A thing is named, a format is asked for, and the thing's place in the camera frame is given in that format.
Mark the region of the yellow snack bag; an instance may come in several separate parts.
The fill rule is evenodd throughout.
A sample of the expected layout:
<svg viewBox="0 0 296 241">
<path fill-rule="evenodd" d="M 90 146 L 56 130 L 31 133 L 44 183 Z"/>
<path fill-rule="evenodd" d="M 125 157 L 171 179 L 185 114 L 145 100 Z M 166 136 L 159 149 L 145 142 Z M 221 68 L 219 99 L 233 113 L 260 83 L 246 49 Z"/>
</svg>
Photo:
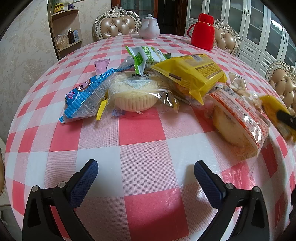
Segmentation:
<svg viewBox="0 0 296 241">
<path fill-rule="evenodd" d="M 295 117 L 274 96 L 263 95 L 259 99 L 264 113 L 282 137 L 295 143 Z"/>
</svg>

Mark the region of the red white bread package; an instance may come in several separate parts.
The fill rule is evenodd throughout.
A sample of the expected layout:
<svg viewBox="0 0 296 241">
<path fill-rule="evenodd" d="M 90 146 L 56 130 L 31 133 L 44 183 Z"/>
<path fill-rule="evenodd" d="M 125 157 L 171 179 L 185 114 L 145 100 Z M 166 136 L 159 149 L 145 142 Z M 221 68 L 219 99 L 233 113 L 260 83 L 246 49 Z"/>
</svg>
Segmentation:
<svg viewBox="0 0 296 241">
<path fill-rule="evenodd" d="M 216 85 L 204 96 L 203 113 L 240 159 L 258 156 L 269 124 L 243 97 L 227 85 Z"/>
</svg>

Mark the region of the yellow snack package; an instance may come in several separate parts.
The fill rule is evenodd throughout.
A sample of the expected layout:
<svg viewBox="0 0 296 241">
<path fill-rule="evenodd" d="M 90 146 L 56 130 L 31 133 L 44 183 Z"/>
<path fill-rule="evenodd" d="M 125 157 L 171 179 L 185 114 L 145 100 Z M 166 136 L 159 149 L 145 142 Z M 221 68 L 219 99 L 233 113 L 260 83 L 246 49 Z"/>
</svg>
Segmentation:
<svg viewBox="0 0 296 241">
<path fill-rule="evenodd" d="M 224 71 L 206 54 L 171 57 L 152 66 L 169 78 L 183 97 L 204 104 L 203 97 L 216 85 L 226 83 Z"/>
</svg>

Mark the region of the blue snack packet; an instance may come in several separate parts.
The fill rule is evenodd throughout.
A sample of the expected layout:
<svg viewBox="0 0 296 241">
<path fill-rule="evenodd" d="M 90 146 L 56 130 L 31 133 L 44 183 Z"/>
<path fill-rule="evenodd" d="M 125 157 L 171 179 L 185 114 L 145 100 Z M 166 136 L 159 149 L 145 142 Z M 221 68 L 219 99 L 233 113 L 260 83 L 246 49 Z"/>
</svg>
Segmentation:
<svg viewBox="0 0 296 241">
<path fill-rule="evenodd" d="M 93 76 L 68 92 L 65 96 L 61 123 L 69 123 L 95 116 L 104 100 L 111 83 L 111 76 L 116 72 L 111 68 L 105 73 Z"/>
</svg>

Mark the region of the green white snack packet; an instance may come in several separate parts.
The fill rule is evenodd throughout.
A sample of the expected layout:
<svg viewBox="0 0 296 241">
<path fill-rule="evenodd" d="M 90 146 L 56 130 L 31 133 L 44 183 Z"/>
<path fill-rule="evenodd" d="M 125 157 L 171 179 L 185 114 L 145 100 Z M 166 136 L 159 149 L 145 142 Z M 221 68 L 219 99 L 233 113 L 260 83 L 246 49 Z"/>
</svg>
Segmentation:
<svg viewBox="0 0 296 241">
<path fill-rule="evenodd" d="M 160 49 L 153 46 L 125 47 L 134 59 L 135 73 L 142 76 L 145 70 L 156 63 L 171 58 L 171 53 L 164 54 Z"/>
</svg>

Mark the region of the clear packaged round cake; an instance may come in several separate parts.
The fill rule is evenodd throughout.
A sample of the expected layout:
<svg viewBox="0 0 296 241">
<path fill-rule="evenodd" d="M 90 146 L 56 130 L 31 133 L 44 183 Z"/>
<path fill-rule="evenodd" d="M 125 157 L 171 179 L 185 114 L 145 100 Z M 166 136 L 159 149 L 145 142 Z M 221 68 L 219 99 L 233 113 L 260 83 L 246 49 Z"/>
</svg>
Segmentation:
<svg viewBox="0 0 296 241">
<path fill-rule="evenodd" d="M 100 121 L 109 113 L 117 117 L 143 114 L 154 107 L 177 113 L 179 106 L 164 77 L 150 71 L 142 76 L 133 71 L 119 72 L 111 77 L 107 98 L 101 102 L 96 119 Z"/>
</svg>

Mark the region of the pink wafer packet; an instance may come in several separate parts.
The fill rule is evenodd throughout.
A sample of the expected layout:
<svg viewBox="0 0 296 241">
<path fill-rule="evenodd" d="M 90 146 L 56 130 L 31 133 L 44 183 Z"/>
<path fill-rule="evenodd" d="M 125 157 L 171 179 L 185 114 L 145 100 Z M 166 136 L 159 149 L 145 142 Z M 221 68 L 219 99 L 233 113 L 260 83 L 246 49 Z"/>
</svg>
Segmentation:
<svg viewBox="0 0 296 241">
<path fill-rule="evenodd" d="M 107 67 L 110 63 L 110 59 L 101 59 L 101 60 L 96 60 L 94 61 L 94 66 L 96 70 L 96 75 L 101 75 L 107 71 Z"/>
</svg>

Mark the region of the clear bag of nuts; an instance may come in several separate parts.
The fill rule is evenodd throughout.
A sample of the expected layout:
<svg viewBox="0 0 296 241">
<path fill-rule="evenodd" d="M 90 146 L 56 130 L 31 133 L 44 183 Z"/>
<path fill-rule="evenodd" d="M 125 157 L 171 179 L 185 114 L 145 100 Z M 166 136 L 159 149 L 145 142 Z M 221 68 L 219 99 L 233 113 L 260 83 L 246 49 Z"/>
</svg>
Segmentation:
<svg viewBox="0 0 296 241">
<path fill-rule="evenodd" d="M 245 79 L 232 72 L 229 72 L 228 76 L 230 79 L 230 84 L 228 84 L 228 86 L 239 96 L 241 96 L 245 101 L 247 101 L 251 106 L 253 106 L 257 111 L 263 113 L 259 96 L 247 90 Z"/>
</svg>

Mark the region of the white glass door cabinet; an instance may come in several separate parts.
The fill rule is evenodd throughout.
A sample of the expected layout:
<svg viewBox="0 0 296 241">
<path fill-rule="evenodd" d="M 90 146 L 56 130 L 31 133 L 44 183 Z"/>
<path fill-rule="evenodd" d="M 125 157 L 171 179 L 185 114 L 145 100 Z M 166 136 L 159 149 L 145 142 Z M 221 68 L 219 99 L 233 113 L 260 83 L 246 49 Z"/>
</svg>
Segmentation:
<svg viewBox="0 0 296 241">
<path fill-rule="evenodd" d="M 265 76 L 276 60 L 295 66 L 295 43 L 277 16 L 261 1 L 188 0 L 186 30 L 200 13 L 224 20 L 241 39 L 237 57 Z"/>
</svg>

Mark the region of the red checkered tablecloth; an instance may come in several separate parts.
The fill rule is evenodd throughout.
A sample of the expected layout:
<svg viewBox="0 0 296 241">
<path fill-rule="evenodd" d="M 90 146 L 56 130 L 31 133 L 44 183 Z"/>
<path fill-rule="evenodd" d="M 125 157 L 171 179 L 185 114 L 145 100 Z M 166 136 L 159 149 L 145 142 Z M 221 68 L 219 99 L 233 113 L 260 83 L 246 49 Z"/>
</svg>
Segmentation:
<svg viewBox="0 0 296 241">
<path fill-rule="evenodd" d="M 201 53 L 186 37 L 119 36 L 69 54 L 32 85 L 6 142 L 6 183 L 17 223 L 23 223 L 34 185 L 55 187 L 95 159 L 99 173 L 76 209 L 95 240 L 197 240 L 216 213 L 193 173 L 194 163 L 203 160 L 225 182 L 261 188 L 275 240 L 292 210 L 295 147 L 274 127 L 258 157 L 240 160 L 185 103 L 177 113 L 151 109 L 141 115 L 60 123 L 65 95 L 95 75 L 95 60 L 108 58 L 116 68 L 128 55 L 126 46 L 144 45 L 173 56 Z"/>
</svg>

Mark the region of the red thermos jug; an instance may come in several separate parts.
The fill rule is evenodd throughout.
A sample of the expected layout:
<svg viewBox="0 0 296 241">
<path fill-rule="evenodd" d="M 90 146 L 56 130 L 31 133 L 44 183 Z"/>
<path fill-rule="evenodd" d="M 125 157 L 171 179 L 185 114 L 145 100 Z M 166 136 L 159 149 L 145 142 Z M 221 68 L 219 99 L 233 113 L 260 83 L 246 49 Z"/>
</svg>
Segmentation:
<svg viewBox="0 0 296 241">
<path fill-rule="evenodd" d="M 193 46 L 211 51 L 215 42 L 214 18 L 200 13 L 198 21 L 187 30 L 187 35 Z"/>
</svg>

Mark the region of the white teapot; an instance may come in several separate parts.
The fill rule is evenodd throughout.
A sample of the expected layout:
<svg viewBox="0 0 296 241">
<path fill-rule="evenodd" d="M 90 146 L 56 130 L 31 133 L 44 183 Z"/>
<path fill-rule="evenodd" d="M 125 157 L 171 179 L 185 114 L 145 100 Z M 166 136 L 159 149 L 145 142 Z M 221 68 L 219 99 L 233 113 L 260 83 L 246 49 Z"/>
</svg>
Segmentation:
<svg viewBox="0 0 296 241">
<path fill-rule="evenodd" d="M 138 34 L 143 39 L 156 39 L 160 35 L 160 28 L 158 19 L 148 14 L 147 17 L 142 19 Z"/>
</svg>

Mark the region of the bag on lower shelf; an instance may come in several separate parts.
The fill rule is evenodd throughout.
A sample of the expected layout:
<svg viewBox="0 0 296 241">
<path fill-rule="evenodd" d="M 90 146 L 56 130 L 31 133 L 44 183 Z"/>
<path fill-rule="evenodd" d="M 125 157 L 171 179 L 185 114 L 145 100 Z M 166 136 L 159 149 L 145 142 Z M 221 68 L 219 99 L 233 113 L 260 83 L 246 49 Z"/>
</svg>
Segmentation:
<svg viewBox="0 0 296 241">
<path fill-rule="evenodd" d="M 66 34 L 57 35 L 56 42 L 58 49 L 63 49 L 69 45 L 69 38 Z"/>
</svg>

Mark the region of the dark bottle on shelf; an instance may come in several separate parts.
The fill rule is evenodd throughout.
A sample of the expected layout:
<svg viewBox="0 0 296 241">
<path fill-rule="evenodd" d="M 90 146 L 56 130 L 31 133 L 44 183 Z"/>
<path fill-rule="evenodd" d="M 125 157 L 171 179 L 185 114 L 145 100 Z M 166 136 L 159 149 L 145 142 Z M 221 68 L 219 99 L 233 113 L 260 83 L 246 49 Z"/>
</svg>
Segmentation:
<svg viewBox="0 0 296 241">
<path fill-rule="evenodd" d="M 68 35 L 69 45 L 73 44 L 75 42 L 75 38 L 74 38 L 74 33 L 71 28 L 68 29 L 67 35 Z"/>
</svg>

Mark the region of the wooden corner shelf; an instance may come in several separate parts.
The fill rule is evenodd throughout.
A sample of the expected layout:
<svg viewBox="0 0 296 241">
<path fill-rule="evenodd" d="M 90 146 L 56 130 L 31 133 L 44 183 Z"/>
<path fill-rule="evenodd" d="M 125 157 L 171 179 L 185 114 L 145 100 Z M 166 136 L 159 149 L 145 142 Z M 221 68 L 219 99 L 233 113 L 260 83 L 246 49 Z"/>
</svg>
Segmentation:
<svg viewBox="0 0 296 241">
<path fill-rule="evenodd" d="M 64 4 L 64 11 L 54 14 L 54 6 L 58 3 Z M 58 60 L 61 60 L 70 53 L 78 50 L 83 45 L 83 38 L 80 28 L 79 10 L 74 6 L 73 1 L 48 1 L 48 21 L 50 33 Z M 58 49 L 56 36 L 68 33 L 71 28 L 74 33 L 75 42 L 63 49 Z"/>
</svg>

